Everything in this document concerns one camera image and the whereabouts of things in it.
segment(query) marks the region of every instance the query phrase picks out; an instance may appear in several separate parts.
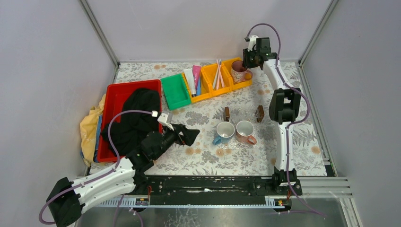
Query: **green plastic container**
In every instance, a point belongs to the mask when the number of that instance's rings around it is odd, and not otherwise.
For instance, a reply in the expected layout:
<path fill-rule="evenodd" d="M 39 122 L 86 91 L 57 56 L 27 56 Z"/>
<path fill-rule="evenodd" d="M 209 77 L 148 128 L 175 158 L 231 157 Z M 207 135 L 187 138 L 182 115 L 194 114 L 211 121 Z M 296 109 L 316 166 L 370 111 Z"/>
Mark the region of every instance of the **green plastic container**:
<path fill-rule="evenodd" d="M 160 81 L 162 82 L 163 92 L 170 110 L 191 104 L 182 74 L 166 77 L 160 79 Z"/>

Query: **mug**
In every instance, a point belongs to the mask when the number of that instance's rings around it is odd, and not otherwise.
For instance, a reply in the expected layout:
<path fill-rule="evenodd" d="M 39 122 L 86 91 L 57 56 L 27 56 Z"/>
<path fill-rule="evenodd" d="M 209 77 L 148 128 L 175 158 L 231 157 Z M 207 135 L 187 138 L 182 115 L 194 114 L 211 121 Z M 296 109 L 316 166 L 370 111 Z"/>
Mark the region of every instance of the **mug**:
<path fill-rule="evenodd" d="M 249 121 L 240 121 L 237 124 L 237 133 L 236 137 L 237 140 L 241 143 L 249 143 L 255 145 L 258 141 L 256 141 L 255 137 L 252 136 L 253 134 L 253 125 Z"/>
<path fill-rule="evenodd" d="M 234 136 L 235 128 L 230 122 L 221 122 L 216 128 L 217 137 L 213 140 L 213 144 L 228 143 Z"/>
<path fill-rule="evenodd" d="M 251 74 L 249 79 L 253 77 L 253 73 L 242 66 L 242 62 L 243 61 L 235 61 L 231 64 L 231 76 L 233 77 L 234 84 L 244 82 L 246 80 L 246 73 Z"/>

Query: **yellow plastic bag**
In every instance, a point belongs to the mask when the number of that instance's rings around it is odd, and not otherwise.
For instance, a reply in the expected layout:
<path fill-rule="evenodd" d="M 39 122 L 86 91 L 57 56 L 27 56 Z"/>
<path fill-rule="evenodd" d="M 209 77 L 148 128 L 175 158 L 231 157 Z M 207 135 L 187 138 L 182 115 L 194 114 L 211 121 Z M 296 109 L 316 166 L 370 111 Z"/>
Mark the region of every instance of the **yellow plastic bag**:
<path fill-rule="evenodd" d="M 97 107 L 92 107 L 89 110 L 89 115 L 79 124 L 81 129 L 81 148 L 84 155 L 84 162 L 87 166 L 93 163 L 93 155 L 95 153 L 96 145 L 96 129 L 99 116 L 103 114 L 105 107 L 106 94 L 103 95 Z"/>

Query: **orange plastic organizer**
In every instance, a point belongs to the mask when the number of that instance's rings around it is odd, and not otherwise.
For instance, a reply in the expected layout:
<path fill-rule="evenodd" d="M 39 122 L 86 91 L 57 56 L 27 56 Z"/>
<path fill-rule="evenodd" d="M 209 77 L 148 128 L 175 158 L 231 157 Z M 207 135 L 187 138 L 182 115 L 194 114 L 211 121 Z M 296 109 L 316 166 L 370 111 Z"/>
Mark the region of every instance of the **orange plastic organizer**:
<path fill-rule="evenodd" d="M 222 88 L 220 84 L 220 89 L 219 90 L 213 90 L 213 80 L 216 75 L 217 71 L 217 64 L 212 64 L 212 65 L 207 65 L 201 68 L 200 70 L 200 79 L 201 79 L 201 87 L 202 87 L 202 93 L 200 96 L 196 97 L 191 97 L 191 102 L 196 103 L 214 96 L 218 96 L 233 90 L 237 90 L 246 86 L 249 86 L 252 84 L 252 80 L 247 80 L 245 82 L 241 82 L 238 84 L 234 84 L 233 78 L 231 77 L 231 64 L 235 61 L 239 61 L 241 58 L 233 58 L 229 59 L 226 61 L 222 61 L 221 63 L 221 76 L 223 78 L 225 88 Z M 184 78 L 185 85 L 187 86 L 188 90 L 188 82 L 185 77 L 185 74 L 182 73 L 182 76 Z"/>

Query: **black cloth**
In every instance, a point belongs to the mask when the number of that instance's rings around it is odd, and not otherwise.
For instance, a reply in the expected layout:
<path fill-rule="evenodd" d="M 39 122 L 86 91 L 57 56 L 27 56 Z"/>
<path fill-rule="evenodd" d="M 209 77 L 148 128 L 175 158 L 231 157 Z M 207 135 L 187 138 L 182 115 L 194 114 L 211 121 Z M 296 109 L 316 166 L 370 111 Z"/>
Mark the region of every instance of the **black cloth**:
<path fill-rule="evenodd" d="M 122 106 L 122 111 L 126 110 L 144 110 L 149 112 L 155 110 L 159 112 L 159 93 L 147 88 L 135 90 Z M 107 142 L 109 142 L 107 136 L 108 127 L 109 124 L 106 124 L 101 133 L 103 139 Z M 149 132 L 158 130 L 157 117 L 152 117 L 150 114 L 145 113 L 125 113 L 121 115 L 120 122 L 114 121 L 110 129 L 110 135 L 118 153 L 121 156 L 125 156 L 136 148 Z M 116 155 L 110 144 L 109 148 Z"/>

